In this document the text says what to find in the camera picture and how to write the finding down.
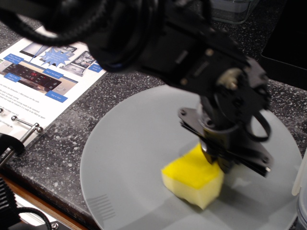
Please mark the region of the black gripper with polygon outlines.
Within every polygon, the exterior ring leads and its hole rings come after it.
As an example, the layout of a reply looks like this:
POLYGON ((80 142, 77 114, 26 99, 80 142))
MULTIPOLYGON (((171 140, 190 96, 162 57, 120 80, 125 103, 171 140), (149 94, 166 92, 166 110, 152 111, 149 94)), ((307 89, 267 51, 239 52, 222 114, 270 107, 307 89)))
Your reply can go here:
POLYGON ((268 77, 259 63, 248 57, 244 69, 230 68, 215 82, 211 97, 201 96, 196 109, 181 108, 182 127, 198 136, 208 163, 217 162, 224 173, 243 164, 266 176, 273 157, 262 146, 271 126, 261 114, 270 106, 268 77))

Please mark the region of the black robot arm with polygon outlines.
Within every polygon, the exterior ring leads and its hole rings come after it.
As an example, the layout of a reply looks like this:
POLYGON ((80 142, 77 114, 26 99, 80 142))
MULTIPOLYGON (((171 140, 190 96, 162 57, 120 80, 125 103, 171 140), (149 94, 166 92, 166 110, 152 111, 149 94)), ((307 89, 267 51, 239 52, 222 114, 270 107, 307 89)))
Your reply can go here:
POLYGON ((265 176, 273 158, 261 143, 271 127, 266 72, 229 35, 212 26, 211 3, 190 0, 3 0, 0 20, 47 46, 84 42, 108 72, 140 71, 200 96, 181 125, 224 172, 241 163, 265 176))

